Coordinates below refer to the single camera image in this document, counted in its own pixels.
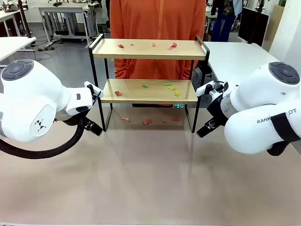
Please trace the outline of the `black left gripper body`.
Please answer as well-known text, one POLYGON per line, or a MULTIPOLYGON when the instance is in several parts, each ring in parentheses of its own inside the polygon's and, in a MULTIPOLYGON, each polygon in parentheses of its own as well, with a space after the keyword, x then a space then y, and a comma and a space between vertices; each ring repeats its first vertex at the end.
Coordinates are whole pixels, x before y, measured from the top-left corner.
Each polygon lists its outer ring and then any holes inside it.
POLYGON ((80 119, 85 118, 86 115, 87 115, 86 112, 82 112, 71 116, 66 111, 59 111, 55 115, 55 120, 62 121, 69 126, 76 126, 78 125, 80 119))

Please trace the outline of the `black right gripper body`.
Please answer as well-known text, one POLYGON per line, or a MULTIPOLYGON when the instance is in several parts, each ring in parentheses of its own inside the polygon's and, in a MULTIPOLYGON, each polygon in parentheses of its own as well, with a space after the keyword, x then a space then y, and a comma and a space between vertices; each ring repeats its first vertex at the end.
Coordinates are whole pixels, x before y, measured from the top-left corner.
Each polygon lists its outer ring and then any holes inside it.
POLYGON ((211 104, 207 107, 207 110, 213 117, 213 122, 216 125, 225 125, 227 122, 227 117, 224 115, 221 109, 221 101, 222 101, 222 94, 216 97, 214 100, 211 101, 211 104))

